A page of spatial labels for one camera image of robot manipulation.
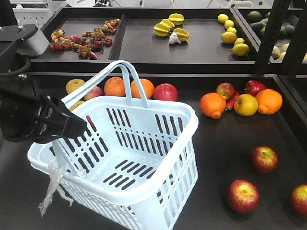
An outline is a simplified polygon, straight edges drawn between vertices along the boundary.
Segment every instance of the red apple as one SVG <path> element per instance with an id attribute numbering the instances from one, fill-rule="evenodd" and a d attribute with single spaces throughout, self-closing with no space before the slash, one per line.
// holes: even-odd
<path id="1" fill-rule="evenodd" d="M 224 97 L 226 101 L 229 101 L 235 96 L 236 89 L 231 83 L 223 82 L 216 87 L 215 92 Z"/>
<path id="2" fill-rule="evenodd" d="M 178 92 L 175 86 L 169 83 L 158 85 L 153 92 L 154 99 L 162 101 L 177 101 Z"/>
<path id="3" fill-rule="evenodd" d="M 94 97 L 99 97 L 102 95 L 102 89 L 98 86 L 95 86 L 91 91 L 89 91 L 85 96 L 84 96 L 84 99 L 86 101 L 94 98 Z"/>
<path id="4" fill-rule="evenodd" d="M 251 163 L 259 174 L 271 172 L 278 164 L 276 152 L 268 146 L 258 146 L 251 151 Z"/>
<path id="5" fill-rule="evenodd" d="M 293 189 L 290 203 L 298 217 L 307 219 L 307 184 L 298 185 Z"/>
<path id="6" fill-rule="evenodd" d="M 251 182 L 235 180 L 228 188 L 226 199 L 232 210 L 239 214 L 248 214 L 258 206 L 259 192 Z"/>
<path id="7" fill-rule="evenodd" d="M 72 79 L 66 84 L 66 92 L 70 94 L 84 84 L 85 81 L 83 81 L 82 79 Z"/>

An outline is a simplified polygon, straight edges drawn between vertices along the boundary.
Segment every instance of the black tray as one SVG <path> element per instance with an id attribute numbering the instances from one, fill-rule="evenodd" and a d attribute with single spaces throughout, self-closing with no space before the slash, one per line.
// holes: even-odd
<path id="1" fill-rule="evenodd" d="M 249 8 L 249 9 L 242 9 L 242 8 L 234 8 L 235 13 L 237 14 L 238 18 L 243 22 L 245 28 L 248 30 L 250 35 L 253 37 L 255 40 L 256 44 L 260 46 L 261 44 L 261 37 L 259 34 L 256 34 L 252 28 L 250 27 L 251 22 L 247 20 L 247 15 L 251 11 L 258 11 L 264 16 L 266 13 L 270 12 L 270 9 L 259 9 L 259 8 Z M 296 26 L 299 16 L 302 12 L 302 9 L 288 9 L 286 18 L 283 21 L 283 26 L 286 26 L 288 24 L 291 24 L 293 26 Z M 279 38 L 275 45 L 280 48 L 281 46 L 290 43 L 291 37 L 287 36 L 285 38 Z M 281 72 L 282 61 L 274 60 L 272 57 L 270 58 L 270 64 L 268 68 L 268 72 L 270 73 L 276 73 L 276 74 L 284 74 Z M 299 74 L 305 74 L 307 72 L 307 62 L 303 62 L 303 64 L 300 67 Z"/>
<path id="2" fill-rule="evenodd" d="M 65 96 L 65 82 L 71 78 L 89 79 L 90 76 L 58 75 L 37 76 L 44 92 Z M 257 78 L 283 96 L 283 105 L 273 115 L 243 117 L 235 111 L 226 111 L 219 119 L 204 116 L 199 109 L 200 98 L 213 92 L 218 83 L 231 82 L 242 92 L 253 75 L 161 75 L 142 74 L 154 85 L 171 83 L 178 88 L 178 101 L 191 105 L 199 118 L 199 127 L 193 136 L 199 178 L 174 230 L 303 230 L 307 223 L 298 219 L 289 207 L 288 199 L 297 184 L 307 180 L 307 117 L 290 92 L 276 76 Z M 114 222 L 74 203 L 69 207 L 57 193 L 44 218 L 37 206 L 46 195 L 49 178 L 31 168 L 26 159 L 29 143 L 7 146 L 2 156 L 19 158 L 9 162 L 1 172 L 0 186 L 3 229 L 66 230 L 100 229 L 124 230 Z M 279 155 L 279 165 L 267 175 L 258 175 L 251 169 L 249 153 L 258 145 L 271 146 Z M 250 215 L 239 215 L 229 209 L 224 196 L 228 185 L 235 179 L 254 183 L 260 192 L 260 204 Z"/>
<path id="3" fill-rule="evenodd" d="M 280 75 L 280 78 L 307 114 L 307 76 L 297 75 L 295 78 L 291 78 L 287 75 Z"/>
<path id="4" fill-rule="evenodd" d="M 190 38 L 182 44 L 170 45 L 168 37 L 154 34 L 154 25 L 172 13 L 181 13 L 186 21 L 184 28 Z M 238 57 L 231 51 L 233 45 L 224 44 L 221 34 L 224 25 L 217 21 L 225 13 L 235 23 L 238 37 L 245 39 L 250 53 Z M 140 9 L 140 8 L 61 8 L 42 27 L 50 39 L 56 29 L 66 31 L 65 36 L 81 35 L 93 30 L 107 19 L 121 18 L 112 47 L 106 47 L 100 60 L 79 60 L 76 53 L 52 52 L 31 59 L 30 71 L 36 72 L 98 72 L 113 60 L 127 60 L 147 73 L 251 73 L 258 46 L 238 20 L 233 9 Z"/>

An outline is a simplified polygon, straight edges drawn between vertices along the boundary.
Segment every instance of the plastic basket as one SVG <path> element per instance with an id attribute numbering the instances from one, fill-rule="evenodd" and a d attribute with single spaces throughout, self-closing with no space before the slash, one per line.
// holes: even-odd
<path id="1" fill-rule="evenodd" d="M 81 104 L 74 113 L 88 121 L 84 135 L 33 144 L 28 159 L 48 173 L 56 155 L 54 167 L 67 163 L 61 185 L 72 198 L 128 229 L 171 230 L 198 177 L 194 110 L 185 103 L 146 99 L 126 61 L 112 62 L 62 100 L 71 107 L 116 67 L 123 72 L 126 97 L 100 96 Z M 128 69 L 141 99 L 131 96 Z"/>

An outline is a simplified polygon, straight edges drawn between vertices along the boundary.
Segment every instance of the yellow apple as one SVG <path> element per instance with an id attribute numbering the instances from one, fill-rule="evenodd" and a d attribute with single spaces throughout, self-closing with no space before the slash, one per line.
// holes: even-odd
<path id="1" fill-rule="evenodd" d="M 242 94 L 235 100 L 234 109 L 239 115 L 252 116 L 258 109 L 258 101 L 250 94 Z"/>
<path id="2" fill-rule="evenodd" d="M 72 107 L 69 108 L 69 110 L 70 111 L 74 110 L 75 108 L 77 108 L 82 103 L 84 103 L 84 101 L 77 101 L 75 104 L 72 105 Z"/>
<path id="3" fill-rule="evenodd" d="M 85 81 L 82 79 L 72 79 L 66 84 L 66 92 L 68 94 L 74 92 L 79 87 L 83 86 L 85 84 Z"/>

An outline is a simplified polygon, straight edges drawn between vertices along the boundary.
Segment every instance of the lemon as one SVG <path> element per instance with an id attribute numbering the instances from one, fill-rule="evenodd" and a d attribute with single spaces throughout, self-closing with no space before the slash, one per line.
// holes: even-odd
<path id="1" fill-rule="evenodd" d="M 237 56 L 244 56 L 249 53 L 250 49 L 245 43 L 236 44 L 231 51 Z"/>
<path id="2" fill-rule="evenodd" d="M 252 116 L 258 109 L 258 101 L 250 94 L 242 94 L 235 100 L 234 109 L 241 116 Z"/>
<path id="3" fill-rule="evenodd" d="M 172 29 L 172 28 L 175 27 L 175 25 L 170 20 L 168 20 L 166 18 L 162 19 L 162 21 L 160 23 L 166 25 L 169 29 Z"/>
<path id="4" fill-rule="evenodd" d="M 174 24 L 174 25 L 181 25 L 184 22 L 184 16 L 179 13 L 173 13 L 169 15 L 168 19 Z"/>
<path id="5" fill-rule="evenodd" d="M 177 34 L 177 37 L 180 40 L 180 42 L 185 42 L 190 37 L 190 34 L 186 30 L 181 28 L 176 28 L 175 30 L 173 30 L 173 32 Z"/>
<path id="6" fill-rule="evenodd" d="M 225 23 L 226 20 L 228 20 L 229 17 L 226 15 L 226 14 L 223 14 L 221 13 L 218 17 L 217 17 L 217 20 L 220 22 L 220 23 Z"/>
<path id="7" fill-rule="evenodd" d="M 236 34 L 232 32 L 225 32 L 221 35 L 222 41 L 227 44 L 232 44 L 236 41 L 237 37 Z"/>
<path id="8" fill-rule="evenodd" d="M 162 23 L 156 24 L 153 29 L 155 34 L 160 37 L 168 36 L 168 33 L 170 32 L 170 29 Z"/>
<path id="9" fill-rule="evenodd" d="M 285 56 L 286 52 L 282 52 L 280 55 L 279 55 L 279 58 L 278 58 L 278 61 L 282 61 L 284 56 Z"/>
<path id="10" fill-rule="evenodd" d="M 288 49 L 288 46 L 289 46 L 289 43 L 283 44 L 283 45 L 282 45 L 282 51 L 283 51 L 283 52 L 286 52 L 287 49 Z"/>
<path id="11" fill-rule="evenodd" d="M 234 22 L 231 21 L 230 19 L 226 20 L 224 23 L 225 29 L 228 29 L 229 27 L 234 27 L 234 26 L 235 26 Z"/>
<path id="12" fill-rule="evenodd" d="M 226 32 L 232 32 L 232 33 L 236 34 L 236 29 L 233 28 L 233 27 L 229 27 L 229 28 L 226 30 Z"/>
<path id="13" fill-rule="evenodd" d="M 235 45 L 240 43 L 245 43 L 245 40 L 243 38 L 237 38 L 237 40 L 235 41 Z"/>

